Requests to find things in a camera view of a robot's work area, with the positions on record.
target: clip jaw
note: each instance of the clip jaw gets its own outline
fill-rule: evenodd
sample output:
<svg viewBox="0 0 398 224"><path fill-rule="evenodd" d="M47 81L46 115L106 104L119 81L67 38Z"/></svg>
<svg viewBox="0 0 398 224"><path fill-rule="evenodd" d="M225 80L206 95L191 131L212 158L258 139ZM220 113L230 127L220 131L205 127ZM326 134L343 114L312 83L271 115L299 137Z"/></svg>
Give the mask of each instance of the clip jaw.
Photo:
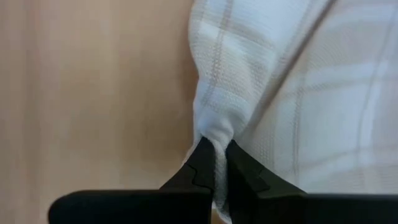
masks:
<svg viewBox="0 0 398 224"><path fill-rule="evenodd" d="M232 141L229 212L234 224L398 223L398 196L307 194L262 166Z"/></svg>
<svg viewBox="0 0 398 224"><path fill-rule="evenodd" d="M56 200L50 224L209 224L214 148L202 139L189 160L159 190L84 190Z"/></svg>

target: tan background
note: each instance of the tan background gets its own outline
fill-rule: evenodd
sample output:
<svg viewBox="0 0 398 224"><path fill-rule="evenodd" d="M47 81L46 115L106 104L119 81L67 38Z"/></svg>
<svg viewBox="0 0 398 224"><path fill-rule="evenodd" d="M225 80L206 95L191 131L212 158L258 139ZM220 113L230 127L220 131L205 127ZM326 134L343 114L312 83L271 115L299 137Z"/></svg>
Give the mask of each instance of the tan background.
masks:
<svg viewBox="0 0 398 224"><path fill-rule="evenodd" d="M0 220L80 189L150 189L192 142L192 1L0 0Z"/></svg>

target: white fabric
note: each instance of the white fabric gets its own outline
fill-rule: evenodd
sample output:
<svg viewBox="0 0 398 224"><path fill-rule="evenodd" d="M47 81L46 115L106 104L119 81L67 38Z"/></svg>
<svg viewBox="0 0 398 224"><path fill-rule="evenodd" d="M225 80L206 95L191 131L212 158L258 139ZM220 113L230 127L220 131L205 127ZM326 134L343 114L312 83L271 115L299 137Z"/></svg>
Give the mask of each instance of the white fabric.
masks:
<svg viewBox="0 0 398 224"><path fill-rule="evenodd" d="M307 192L398 193L398 1L196 0L195 142L230 140Z"/></svg>

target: white checkered cloth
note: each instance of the white checkered cloth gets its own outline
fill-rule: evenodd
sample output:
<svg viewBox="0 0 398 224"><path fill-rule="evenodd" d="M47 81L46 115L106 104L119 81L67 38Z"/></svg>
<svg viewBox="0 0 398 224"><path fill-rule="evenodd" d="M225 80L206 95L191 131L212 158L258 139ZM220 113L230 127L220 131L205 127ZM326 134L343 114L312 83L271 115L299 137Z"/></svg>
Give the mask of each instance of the white checkered cloth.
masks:
<svg viewBox="0 0 398 224"><path fill-rule="evenodd" d="M195 142L230 140L307 192L398 193L398 1L196 0Z"/></svg>

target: cloth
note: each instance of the cloth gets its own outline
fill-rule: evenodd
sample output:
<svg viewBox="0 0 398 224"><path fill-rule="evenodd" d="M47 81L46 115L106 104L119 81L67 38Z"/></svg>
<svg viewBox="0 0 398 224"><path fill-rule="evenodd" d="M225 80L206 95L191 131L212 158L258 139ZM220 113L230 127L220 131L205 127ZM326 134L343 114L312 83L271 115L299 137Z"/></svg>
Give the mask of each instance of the cloth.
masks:
<svg viewBox="0 0 398 224"><path fill-rule="evenodd" d="M398 193L398 1L196 0L195 142L230 140L307 192Z"/></svg>

